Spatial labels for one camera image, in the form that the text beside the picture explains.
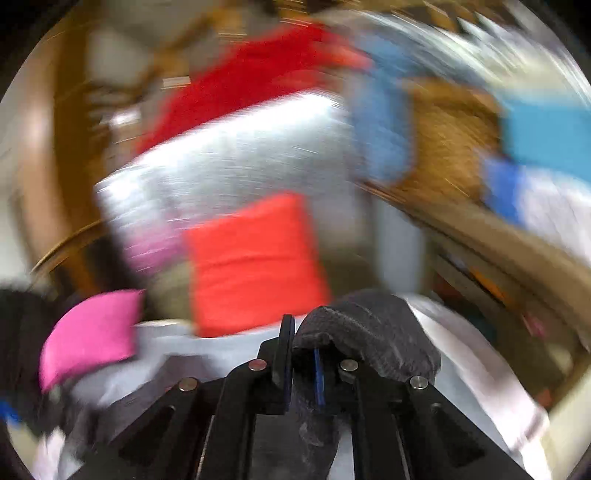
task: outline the metal screw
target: metal screw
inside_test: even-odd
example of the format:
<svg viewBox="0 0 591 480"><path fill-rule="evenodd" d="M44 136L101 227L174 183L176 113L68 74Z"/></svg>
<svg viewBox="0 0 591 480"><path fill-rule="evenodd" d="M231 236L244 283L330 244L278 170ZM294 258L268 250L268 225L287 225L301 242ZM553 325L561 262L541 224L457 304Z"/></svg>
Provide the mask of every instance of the metal screw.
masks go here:
<svg viewBox="0 0 591 480"><path fill-rule="evenodd" d="M429 381L425 377L417 375L416 377L412 377L410 379L410 386L415 390L425 390L428 385Z"/></svg>
<svg viewBox="0 0 591 480"><path fill-rule="evenodd" d="M354 372L359 368L359 364L355 360L348 358L340 363L340 367L346 372Z"/></svg>
<svg viewBox="0 0 591 480"><path fill-rule="evenodd" d="M265 362L262 358L255 358L248 362L248 368L250 368L253 372L260 372L267 368L267 362Z"/></svg>
<svg viewBox="0 0 591 480"><path fill-rule="evenodd" d="M197 380L193 377L183 378L178 383L178 389L181 392L190 392L191 390L195 390L197 388Z"/></svg>

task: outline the wicker basket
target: wicker basket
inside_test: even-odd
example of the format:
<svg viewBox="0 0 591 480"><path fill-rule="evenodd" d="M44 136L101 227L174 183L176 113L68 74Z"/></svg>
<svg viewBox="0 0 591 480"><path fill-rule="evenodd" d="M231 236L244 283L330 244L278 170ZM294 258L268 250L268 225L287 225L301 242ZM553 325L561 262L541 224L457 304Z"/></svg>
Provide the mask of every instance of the wicker basket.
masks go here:
<svg viewBox="0 0 591 480"><path fill-rule="evenodd" d="M406 82L413 102L415 164L392 192L401 200L475 200L479 153L499 151L498 106L480 91L421 79Z"/></svg>

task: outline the gray fabric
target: gray fabric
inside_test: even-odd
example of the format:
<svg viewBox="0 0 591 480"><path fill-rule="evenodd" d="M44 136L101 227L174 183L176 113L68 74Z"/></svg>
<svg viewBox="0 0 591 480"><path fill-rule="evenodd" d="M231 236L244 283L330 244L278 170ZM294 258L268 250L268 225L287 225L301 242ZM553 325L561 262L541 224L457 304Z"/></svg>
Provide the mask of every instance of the gray fabric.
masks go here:
<svg viewBox="0 0 591 480"><path fill-rule="evenodd" d="M386 290L359 290L314 309L294 338L296 349L331 343L348 358L363 360L394 380L421 375L433 382L441 367L439 351L408 304Z"/></svg>
<svg viewBox="0 0 591 480"><path fill-rule="evenodd" d="M334 416L316 409L313 381L295 368L298 351L334 345L345 357L364 361L379 375L399 381L421 375L433 382L441 367L439 351L408 304L385 290L359 290L314 309L300 325L293 345L292 408L300 424L304 456L298 477L306 480L327 478L339 429Z"/></svg>

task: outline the red cushion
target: red cushion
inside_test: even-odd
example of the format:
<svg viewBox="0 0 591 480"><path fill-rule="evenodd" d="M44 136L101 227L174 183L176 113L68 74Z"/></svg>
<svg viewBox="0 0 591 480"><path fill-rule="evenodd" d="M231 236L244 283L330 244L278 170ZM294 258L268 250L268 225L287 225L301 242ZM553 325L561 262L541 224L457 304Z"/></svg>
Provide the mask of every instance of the red cushion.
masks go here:
<svg viewBox="0 0 591 480"><path fill-rule="evenodd" d="M329 37L321 25L292 25L238 45L170 100L138 153L236 110L318 86L318 69L329 59L317 44Z"/></svg>
<svg viewBox="0 0 591 480"><path fill-rule="evenodd" d="M186 232L199 335L228 335L329 302L305 200L281 193Z"/></svg>

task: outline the pink cushion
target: pink cushion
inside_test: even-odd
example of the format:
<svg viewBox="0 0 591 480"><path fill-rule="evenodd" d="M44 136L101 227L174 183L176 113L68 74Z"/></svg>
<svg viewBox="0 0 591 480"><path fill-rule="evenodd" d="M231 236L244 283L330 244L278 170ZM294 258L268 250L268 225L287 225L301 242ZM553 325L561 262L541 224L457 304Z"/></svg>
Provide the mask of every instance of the pink cushion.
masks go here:
<svg viewBox="0 0 591 480"><path fill-rule="evenodd" d="M135 353L133 325L139 320L143 290L95 295L57 322L39 365L41 390Z"/></svg>

